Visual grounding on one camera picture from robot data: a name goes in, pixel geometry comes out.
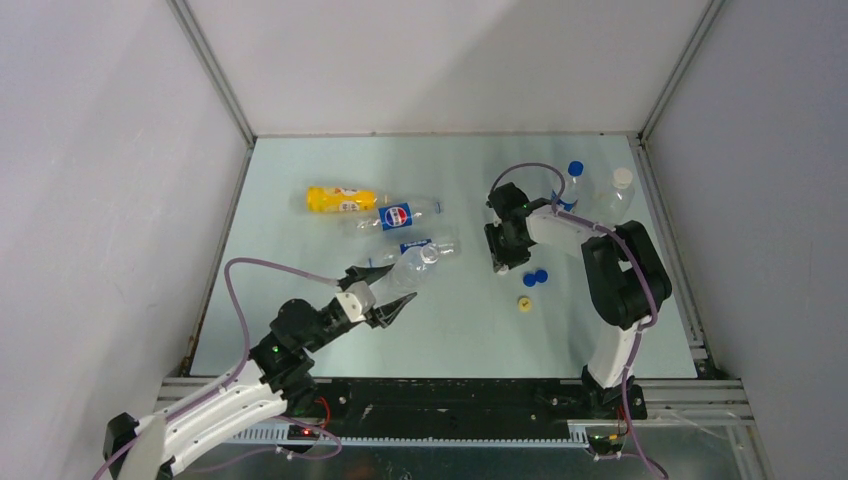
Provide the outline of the clear bottle without label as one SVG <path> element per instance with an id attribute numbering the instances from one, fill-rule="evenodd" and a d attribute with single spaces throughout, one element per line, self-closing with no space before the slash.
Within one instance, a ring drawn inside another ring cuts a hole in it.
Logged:
<path id="1" fill-rule="evenodd" d="M 635 197 L 635 175 L 632 185 L 626 189 L 615 188 L 611 177 L 606 186 L 595 194 L 591 211 L 591 219 L 607 227 L 622 223 Z"/>

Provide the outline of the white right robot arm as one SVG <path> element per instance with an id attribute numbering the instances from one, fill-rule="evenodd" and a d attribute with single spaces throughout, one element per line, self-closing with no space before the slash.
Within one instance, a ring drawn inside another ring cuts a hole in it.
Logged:
<path id="1" fill-rule="evenodd" d="M 605 326 L 584 368 L 590 384 L 581 402 L 593 417 L 610 416 L 622 403 L 618 386 L 632 376 L 643 331 L 657 323 L 672 293 L 645 226 L 628 221 L 606 227 L 554 208 L 549 199 L 531 201 L 513 183 L 493 188 L 486 206 L 494 211 L 484 233 L 495 272 L 527 263 L 535 245 L 559 247 L 582 260 L 592 305 Z"/>

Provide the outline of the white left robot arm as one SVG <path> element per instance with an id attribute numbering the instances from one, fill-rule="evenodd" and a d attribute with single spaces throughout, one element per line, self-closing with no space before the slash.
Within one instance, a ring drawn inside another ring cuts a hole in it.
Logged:
<path id="1" fill-rule="evenodd" d="M 311 412 L 318 397 L 312 354 L 361 324 L 389 327 L 416 297 L 409 291 L 377 305 L 371 286 L 390 270 L 349 267 L 343 278 L 329 280 L 336 292 L 326 306 L 285 302 L 269 333 L 258 343 L 246 340 L 238 363 L 212 382 L 142 419 L 128 413 L 114 417 L 95 478 L 171 479 L 256 423 Z"/>

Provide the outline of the clear bottle blue label front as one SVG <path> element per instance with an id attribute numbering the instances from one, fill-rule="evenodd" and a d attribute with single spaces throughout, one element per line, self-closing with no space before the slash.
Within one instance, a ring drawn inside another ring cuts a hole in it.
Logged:
<path id="1" fill-rule="evenodd" d="M 551 190 L 550 199 L 554 200 L 555 204 L 561 209 L 578 214 L 581 210 L 585 210 L 588 205 L 591 180 L 585 166 L 583 174 L 579 177 L 570 176 L 567 169 L 563 173 L 565 179 L 563 193 L 559 195 L 559 188 L 554 187 Z"/>

